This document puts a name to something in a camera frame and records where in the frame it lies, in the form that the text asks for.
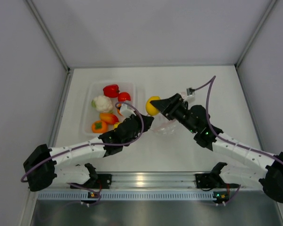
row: cauliflower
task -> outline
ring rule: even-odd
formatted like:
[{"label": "cauliflower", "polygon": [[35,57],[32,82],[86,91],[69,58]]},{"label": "cauliflower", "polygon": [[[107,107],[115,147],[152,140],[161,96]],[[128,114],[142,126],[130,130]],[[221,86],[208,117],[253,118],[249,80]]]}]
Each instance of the cauliflower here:
[{"label": "cauliflower", "polygon": [[104,95],[95,97],[91,102],[91,106],[94,107],[98,112],[103,113],[111,112],[113,108],[110,98]]}]

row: red bell pepper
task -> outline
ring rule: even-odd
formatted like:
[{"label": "red bell pepper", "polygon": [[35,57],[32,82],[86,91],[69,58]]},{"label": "red bell pepper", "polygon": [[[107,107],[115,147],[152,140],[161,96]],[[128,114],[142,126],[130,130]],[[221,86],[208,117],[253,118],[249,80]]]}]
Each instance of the red bell pepper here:
[{"label": "red bell pepper", "polygon": [[104,95],[110,98],[116,98],[118,97],[119,93],[119,87],[116,84],[106,86],[103,89]]}]

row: white table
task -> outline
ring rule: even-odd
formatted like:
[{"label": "white table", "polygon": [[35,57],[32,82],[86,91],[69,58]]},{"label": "white table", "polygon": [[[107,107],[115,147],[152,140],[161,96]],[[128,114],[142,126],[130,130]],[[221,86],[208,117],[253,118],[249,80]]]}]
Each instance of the white table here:
[{"label": "white table", "polygon": [[[168,98],[187,87],[198,87],[213,75],[214,82],[209,113],[213,125],[230,136],[259,148],[258,138],[234,66],[142,67],[75,69],[71,81],[56,146],[73,145],[91,139],[81,132],[81,119],[86,93],[93,81],[131,81],[137,87],[137,107],[145,114],[146,100],[151,96]],[[205,106],[207,87],[196,93],[194,104]],[[170,136],[152,131],[125,147],[122,152],[102,159],[91,159],[97,171],[207,171],[219,156],[199,147],[193,135],[182,126]]]}]

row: yellow object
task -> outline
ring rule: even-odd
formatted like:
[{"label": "yellow object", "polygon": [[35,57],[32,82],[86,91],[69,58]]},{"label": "yellow object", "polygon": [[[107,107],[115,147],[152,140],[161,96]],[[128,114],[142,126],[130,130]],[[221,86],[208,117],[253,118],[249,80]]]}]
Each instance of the yellow object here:
[{"label": "yellow object", "polygon": [[146,111],[149,115],[154,116],[159,113],[159,111],[150,103],[152,100],[160,100],[160,97],[150,97],[146,103]]},{"label": "yellow object", "polygon": [[120,123],[120,122],[115,123],[114,126],[113,126],[113,128],[116,129],[119,124],[121,124],[121,123]]}]

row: metal frame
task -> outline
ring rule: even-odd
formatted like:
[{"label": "metal frame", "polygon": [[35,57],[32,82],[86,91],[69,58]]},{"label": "metal frame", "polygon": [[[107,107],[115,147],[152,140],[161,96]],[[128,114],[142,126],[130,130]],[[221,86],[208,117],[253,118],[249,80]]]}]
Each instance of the metal frame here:
[{"label": "metal frame", "polygon": [[[55,120],[53,122],[52,130],[50,133],[48,144],[50,146],[54,146],[57,135],[58,135],[58,129],[60,127],[61,119],[63,116],[63,111],[68,95],[68,91],[70,88],[71,79],[73,76],[73,70],[71,70],[67,62],[65,61],[62,53],[60,52],[56,42],[54,41],[52,35],[50,34],[46,24],[44,23],[40,13],[38,12],[35,4],[33,3],[33,0],[24,0],[26,5],[28,6],[29,10],[31,11],[32,15],[36,19],[38,25],[42,29],[45,37],[47,38],[48,42],[50,43],[52,49],[56,53],[57,57],[59,58],[61,64],[63,65],[64,69],[67,71],[66,79],[64,82],[64,86],[62,89],[62,93],[60,95],[59,104],[55,113]],[[253,34],[249,38],[249,41],[247,42],[243,52],[241,53],[237,63],[235,64],[237,73],[239,66],[241,65],[242,61],[244,60],[246,54],[248,53],[250,47],[253,45],[256,37],[258,36],[259,32],[261,31],[262,27],[266,23],[268,17],[270,16],[272,10],[275,8],[278,0],[270,0],[267,8],[265,9],[264,13],[262,14],[262,17],[257,24],[256,28],[254,29]],[[243,89],[243,82],[241,81],[241,78],[239,77],[242,89]],[[260,138],[260,132],[258,131],[258,127],[256,126],[256,122],[253,119],[253,123],[256,127],[256,132],[258,137]],[[133,190],[133,191],[144,191],[145,189],[158,189],[165,188],[165,189],[171,189],[171,190],[181,190],[181,191],[187,191],[187,190],[196,190],[195,187],[195,180],[194,174],[198,172],[155,172],[155,173],[142,173],[142,172],[112,172],[114,181],[112,184],[113,190]],[[27,199],[26,199],[26,205],[23,210],[23,213],[21,215],[21,219],[19,222],[20,226],[27,226],[30,225],[30,222],[32,220],[33,211],[35,208],[36,200],[38,197],[38,193],[32,193],[28,191],[27,193]],[[278,204],[279,212],[281,213],[281,216],[283,218],[283,204]]]}]

